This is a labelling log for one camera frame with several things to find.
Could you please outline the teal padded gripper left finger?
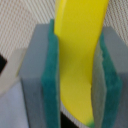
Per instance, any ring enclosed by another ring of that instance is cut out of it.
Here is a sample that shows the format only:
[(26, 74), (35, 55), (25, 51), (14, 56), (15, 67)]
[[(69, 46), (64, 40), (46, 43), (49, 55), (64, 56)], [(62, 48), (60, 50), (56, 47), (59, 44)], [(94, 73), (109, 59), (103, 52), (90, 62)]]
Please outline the teal padded gripper left finger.
[(30, 128), (61, 128), (59, 48), (54, 20), (35, 27), (19, 76)]

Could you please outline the teal padded gripper right finger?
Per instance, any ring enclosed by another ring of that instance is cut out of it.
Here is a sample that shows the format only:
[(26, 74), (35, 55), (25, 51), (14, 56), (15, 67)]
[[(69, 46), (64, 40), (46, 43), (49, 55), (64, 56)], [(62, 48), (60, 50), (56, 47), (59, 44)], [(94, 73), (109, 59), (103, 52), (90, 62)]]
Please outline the teal padded gripper right finger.
[(94, 128), (128, 128), (128, 47), (112, 27), (104, 27), (93, 63)]

